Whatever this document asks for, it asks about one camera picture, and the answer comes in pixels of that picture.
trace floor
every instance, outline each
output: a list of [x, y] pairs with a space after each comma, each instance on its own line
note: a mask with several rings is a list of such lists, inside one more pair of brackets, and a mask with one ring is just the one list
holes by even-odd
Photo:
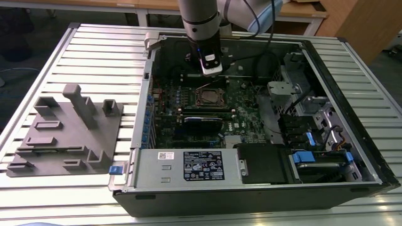
[[[31, 20], [35, 31], [26, 35], [27, 42], [34, 50], [33, 57], [23, 62], [11, 63], [0, 57], [0, 71], [7, 68], [29, 67], [42, 69], [58, 45], [63, 33], [71, 22], [87, 24], [137, 25], [137, 16], [124, 13], [57, 11], [57, 18], [50, 18], [46, 10], [33, 9]], [[152, 26], [182, 27], [181, 17], [152, 16]], [[402, 62], [381, 53], [371, 65], [371, 69], [384, 83], [388, 91], [402, 105]], [[0, 87], [0, 132], [19, 106], [19, 103], [34, 83], [38, 73], [29, 70], [15, 70], [0, 73], [6, 85]]]

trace slotted aluminum table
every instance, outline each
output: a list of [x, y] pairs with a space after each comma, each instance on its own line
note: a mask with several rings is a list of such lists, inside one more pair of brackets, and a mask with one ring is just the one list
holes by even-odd
[[[83, 96], [90, 96], [94, 102], [116, 99], [125, 103], [114, 160], [129, 160], [149, 31], [185, 32], [182, 29], [94, 24], [67, 30], [0, 136], [0, 225], [33, 222], [61, 225], [399, 225], [402, 222], [402, 188], [377, 197], [356, 199], [331, 210], [133, 218], [107, 188], [111, 179], [116, 184], [124, 184], [125, 176], [7, 177], [9, 163], [35, 118], [34, 103], [39, 96], [67, 101], [62, 95], [66, 83], [81, 84]], [[351, 45], [336, 38], [276, 37], [313, 42], [392, 170], [402, 178], [402, 109]]]

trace power supply label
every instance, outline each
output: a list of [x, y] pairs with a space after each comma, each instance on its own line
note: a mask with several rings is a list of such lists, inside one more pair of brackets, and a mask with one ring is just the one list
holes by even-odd
[[185, 180], [225, 180], [222, 152], [185, 152]]

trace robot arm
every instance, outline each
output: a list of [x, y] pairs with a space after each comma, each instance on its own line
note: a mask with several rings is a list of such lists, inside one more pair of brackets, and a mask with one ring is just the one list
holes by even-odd
[[[261, 24], [260, 33], [273, 24], [272, 0], [249, 0]], [[276, 12], [281, 11], [282, 0], [276, 0]], [[258, 32], [257, 20], [244, 0], [180, 0], [185, 29], [192, 44], [192, 60], [201, 65], [205, 76], [222, 72], [220, 24], [224, 18]]]

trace barcode sticker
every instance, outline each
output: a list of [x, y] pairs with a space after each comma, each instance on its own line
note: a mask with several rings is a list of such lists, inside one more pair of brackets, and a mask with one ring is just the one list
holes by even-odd
[[174, 152], [160, 152], [158, 159], [160, 160], [173, 160], [173, 159], [176, 159], [176, 153]]

